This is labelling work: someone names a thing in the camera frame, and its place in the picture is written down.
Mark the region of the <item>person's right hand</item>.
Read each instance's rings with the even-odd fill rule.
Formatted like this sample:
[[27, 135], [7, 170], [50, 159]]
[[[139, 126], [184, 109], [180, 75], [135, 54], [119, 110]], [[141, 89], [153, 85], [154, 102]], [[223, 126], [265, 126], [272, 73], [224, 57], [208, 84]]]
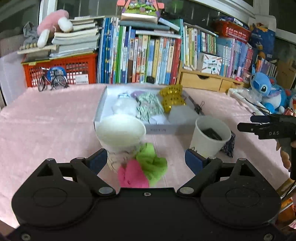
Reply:
[[276, 151], [280, 150], [280, 157], [283, 163], [284, 168], [286, 168], [287, 170], [290, 170], [291, 168], [291, 161], [290, 161], [290, 156], [287, 152], [285, 152], [280, 143], [276, 142]]

